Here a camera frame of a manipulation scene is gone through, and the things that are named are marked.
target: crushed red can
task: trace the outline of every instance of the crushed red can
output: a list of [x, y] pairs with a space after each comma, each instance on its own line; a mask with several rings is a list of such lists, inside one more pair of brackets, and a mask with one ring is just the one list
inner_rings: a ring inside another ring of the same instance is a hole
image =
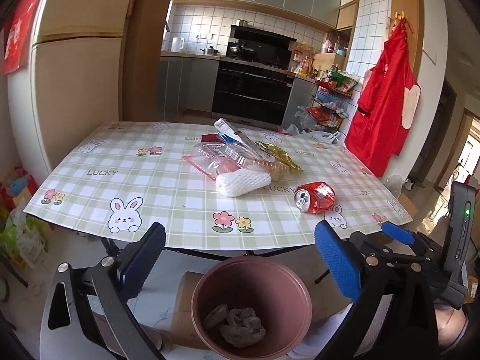
[[335, 204], [333, 188], [323, 181], [300, 185], [294, 193], [295, 205], [301, 212], [324, 212]]

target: pink flower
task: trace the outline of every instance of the pink flower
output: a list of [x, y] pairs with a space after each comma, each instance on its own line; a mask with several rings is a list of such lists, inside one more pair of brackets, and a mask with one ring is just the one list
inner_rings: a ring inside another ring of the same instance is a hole
[[162, 151], [162, 147], [153, 146], [148, 150], [150, 150], [150, 153], [160, 153]]
[[235, 219], [234, 216], [230, 215], [226, 211], [215, 212], [215, 214], [213, 214], [213, 218], [217, 226], [232, 226], [232, 221]]
[[45, 197], [44, 199], [53, 199], [53, 197], [57, 194], [57, 191], [55, 188], [52, 188], [51, 190], [48, 190], [45, 192]]

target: white kettle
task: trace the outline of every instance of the white kettle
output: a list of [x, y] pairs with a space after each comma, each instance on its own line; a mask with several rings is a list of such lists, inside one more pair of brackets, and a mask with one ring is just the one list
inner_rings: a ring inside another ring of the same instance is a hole
[[183, 53], [185, 52], [184, 46], [185, 46], [185, 38], [173, 38], [171, 51], [175, 51], [177, 53]]

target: yellow flower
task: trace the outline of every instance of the yellow flower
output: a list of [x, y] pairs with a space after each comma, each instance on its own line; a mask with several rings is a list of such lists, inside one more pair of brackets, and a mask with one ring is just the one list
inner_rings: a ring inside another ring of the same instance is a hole
[[248, 218], [244, 218], [243, 216], [238, 217], [238, 219], [235, 221], [235, 223], [238, 225], [240, 228], [248, 228], [251, 227], [251, 220]]
[[54, 199], [55, 199], [56, 202], [61, 202], [64, 197], [65, 197], [65, 194], [59, 192], [59, 193], [57, 193], [57, 194], [55, 195], [55, 198], [54, 198]]

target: red garment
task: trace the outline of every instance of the red garment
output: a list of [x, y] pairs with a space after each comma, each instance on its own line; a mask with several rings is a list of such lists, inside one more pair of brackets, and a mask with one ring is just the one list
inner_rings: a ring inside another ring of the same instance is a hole
[[392, 31], [370, 69], [345, 139], [347, 149], [377, 177], [385, 173], [392, 154], [400, 154], [420, 96], [410, 69], [405, 22], [402, 19]]

